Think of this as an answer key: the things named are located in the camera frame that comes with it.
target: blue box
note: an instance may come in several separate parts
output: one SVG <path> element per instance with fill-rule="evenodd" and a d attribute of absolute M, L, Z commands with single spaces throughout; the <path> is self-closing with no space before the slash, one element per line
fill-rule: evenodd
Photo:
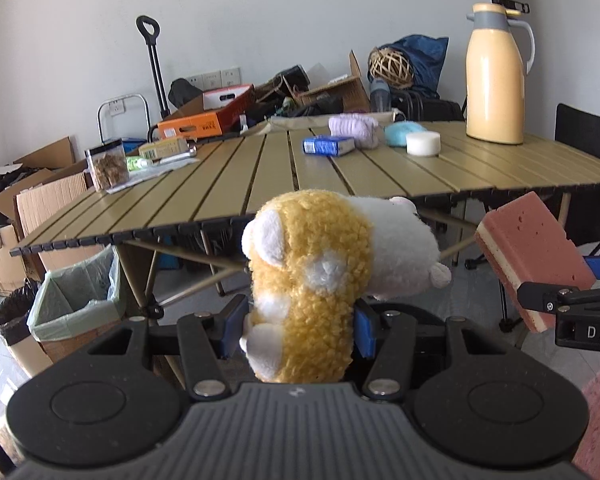
<path fill-rule="evenodd" d="M 318 136 L 302 141 L 302 150 L 311 155 L 341 156 L 355 149 L 356 145 L 350 137 Z"/>

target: wicker ball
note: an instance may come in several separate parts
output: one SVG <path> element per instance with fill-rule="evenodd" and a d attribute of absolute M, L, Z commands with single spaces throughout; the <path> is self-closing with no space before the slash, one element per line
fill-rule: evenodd
<path fill-rule="evenodd" d="M 413 68 L 398 50 L 374 48 L 369 54 L 368 65 L 372 77 L 384 79 L 395 89 L 404 90 L 413 86 Z"/>

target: chair backrest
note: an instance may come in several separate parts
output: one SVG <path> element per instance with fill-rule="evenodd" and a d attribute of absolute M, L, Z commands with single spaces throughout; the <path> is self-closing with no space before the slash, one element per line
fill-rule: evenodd
<path fill-rule="evenodd" d="M 600 117 L 559 104 L 555 140 L 600 158 Z M 564 230 L 577 246 L 600 242 L 600 190 L 572 194 Z"/>
<path fill-rule="evenodd" d="M 600 117 L 560 103 L 555 113 L 555 140 L 600 158 Z"/>

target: trash bin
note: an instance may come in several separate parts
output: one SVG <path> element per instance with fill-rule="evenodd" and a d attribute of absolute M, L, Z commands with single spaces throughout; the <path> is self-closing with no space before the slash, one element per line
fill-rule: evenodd
<path fill-rule="evenodd" d="M 38 287 L 36 282 L 27 282 L 0 304 L 0 337 L 30 378 L 52 364 L 27 326 L 27 317 Z"/>
<path fill-rule="evenodd" d="M 27 325 L 53 362 L 120 323 L 125 314 L 120 260 L 113 246 L 45 276 Z"/>

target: blue fuzzy cloth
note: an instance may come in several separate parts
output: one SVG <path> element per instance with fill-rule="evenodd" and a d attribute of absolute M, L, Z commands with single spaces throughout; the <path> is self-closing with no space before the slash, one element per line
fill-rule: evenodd
<path fill-rule="evenodd" d="M 424 126 L 420 126 L 413 121 L 401 121 L 399 123 L 389 124 L 384 128 L 384 140 L 389 146 L 405 147 L 407 145 L 407 135 L 413 132 L 426 132 Z"/>
<path fill-rule="evenodd" d="M 422 34 L 411 34 L 394 43 L 379 48 L 392 48 L 403 53 L 413 68 L 413 90 L 424 97 L 440 99 L 438 83 L 445 64 L 449 38 L 430 38 Z"/>

